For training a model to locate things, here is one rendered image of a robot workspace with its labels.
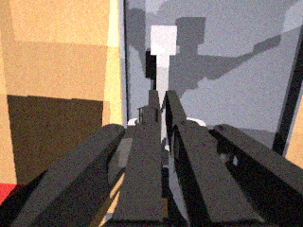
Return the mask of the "black flat panel on stand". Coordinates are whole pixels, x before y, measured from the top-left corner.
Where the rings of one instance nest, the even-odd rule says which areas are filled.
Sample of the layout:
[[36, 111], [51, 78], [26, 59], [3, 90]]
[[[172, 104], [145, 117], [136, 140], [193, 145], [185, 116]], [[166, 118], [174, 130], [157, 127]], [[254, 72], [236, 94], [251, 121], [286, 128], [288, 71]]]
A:
[[[107, 221], [112, 221], [114, 213], [106, 213], [105, 225]], [[163, 218], [164, 227], [169, 227], [169, 218]]]

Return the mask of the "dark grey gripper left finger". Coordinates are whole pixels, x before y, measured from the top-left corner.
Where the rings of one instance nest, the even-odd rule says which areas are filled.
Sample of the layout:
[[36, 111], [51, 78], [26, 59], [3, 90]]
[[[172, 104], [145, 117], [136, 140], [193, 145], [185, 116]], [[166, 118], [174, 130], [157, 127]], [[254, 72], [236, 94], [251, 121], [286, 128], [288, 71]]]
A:
[[[158, 91], [137, 118], [104, 125], [0, 205], [0, 227], [88, 227], [124, 173], [105, 227], [164, 227]], [[129, 158], [128, 158], [129, 157]]]

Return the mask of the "red tool chest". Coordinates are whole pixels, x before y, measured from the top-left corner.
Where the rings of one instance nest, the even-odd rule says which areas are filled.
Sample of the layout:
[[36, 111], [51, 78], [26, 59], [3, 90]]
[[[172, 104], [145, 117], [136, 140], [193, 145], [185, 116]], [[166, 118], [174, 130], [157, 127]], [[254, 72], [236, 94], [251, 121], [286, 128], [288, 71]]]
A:
[[0, 183], [0, 205], [24, 186], [24, 184]]

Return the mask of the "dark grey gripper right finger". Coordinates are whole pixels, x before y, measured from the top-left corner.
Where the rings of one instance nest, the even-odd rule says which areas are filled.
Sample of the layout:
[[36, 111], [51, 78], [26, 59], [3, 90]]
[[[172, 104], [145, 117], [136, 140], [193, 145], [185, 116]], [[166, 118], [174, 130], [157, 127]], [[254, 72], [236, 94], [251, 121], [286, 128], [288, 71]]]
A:
[[188, 227], [303, 227], [303, 168], [233, 126], [187, 118], [175, 90], [165, 120]]

